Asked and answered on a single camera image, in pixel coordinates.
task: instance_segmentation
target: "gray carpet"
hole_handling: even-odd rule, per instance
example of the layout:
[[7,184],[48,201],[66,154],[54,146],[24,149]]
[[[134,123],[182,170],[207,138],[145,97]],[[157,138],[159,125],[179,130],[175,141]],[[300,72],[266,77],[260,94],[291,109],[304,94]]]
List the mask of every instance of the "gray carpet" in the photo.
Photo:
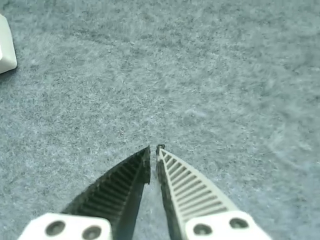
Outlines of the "gray carpet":
[[[1,0],[0,11],[18,60],[0,75],[1,239],[149,144],[154,162],[159,143],[274,239],[319,239],[319,1]],[[152,174],[134,240],[169,239]]]

